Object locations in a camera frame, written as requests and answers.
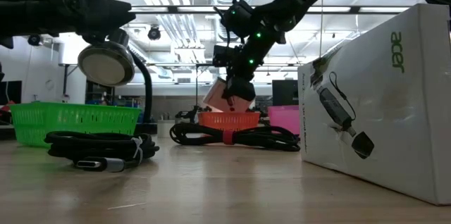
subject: cable bundle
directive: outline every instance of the cable bundle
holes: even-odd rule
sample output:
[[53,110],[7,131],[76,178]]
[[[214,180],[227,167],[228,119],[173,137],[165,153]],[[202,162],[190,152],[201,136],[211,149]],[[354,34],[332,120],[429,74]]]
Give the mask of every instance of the cable bundle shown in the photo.
[[160,149],[147,134],[50,132],[45,142],[51,144],[49,155],[68,158],[89,171],[121,172],[138,166]]
[[[190,133],[200,133],[204,136],[188,137],[187,135]],[[231,132],[180,123],[171,128],[170,134],[174,142],[189,146],[224,142],[224,144],[243,144],[281,151],[299,151],[301,149],[298,145],[299,137],[281,127],[256,127]]]

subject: pink bin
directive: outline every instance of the pink bin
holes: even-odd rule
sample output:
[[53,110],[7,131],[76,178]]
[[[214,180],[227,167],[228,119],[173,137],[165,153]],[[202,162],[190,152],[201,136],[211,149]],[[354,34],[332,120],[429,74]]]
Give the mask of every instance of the pink bin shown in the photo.
[[299,106],[271,106],[268,107],[271,126],[278,126],[298,135],[301,131]]

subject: cardboard box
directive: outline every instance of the cardboard box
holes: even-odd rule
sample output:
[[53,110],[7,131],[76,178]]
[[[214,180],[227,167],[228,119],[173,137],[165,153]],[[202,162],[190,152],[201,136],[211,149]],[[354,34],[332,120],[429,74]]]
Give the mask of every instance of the cardboard box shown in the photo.
[[449,12],[413,6],[299,68],[304,161],[451,204]]

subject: white box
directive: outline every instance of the white box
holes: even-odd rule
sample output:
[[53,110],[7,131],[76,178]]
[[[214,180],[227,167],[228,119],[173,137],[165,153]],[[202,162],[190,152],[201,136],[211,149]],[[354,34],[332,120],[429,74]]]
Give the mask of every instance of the white box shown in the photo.
[[419,4],[301,66],[302,159],[451,204],[449,17]]

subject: red velcro strap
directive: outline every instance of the red velcro strap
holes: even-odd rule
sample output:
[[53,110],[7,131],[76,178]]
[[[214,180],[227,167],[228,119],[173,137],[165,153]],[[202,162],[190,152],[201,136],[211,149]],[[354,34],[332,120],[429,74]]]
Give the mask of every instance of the red velcro strap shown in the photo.
[[233,145],[233,131],[225,130],[223,132],[224,144]]

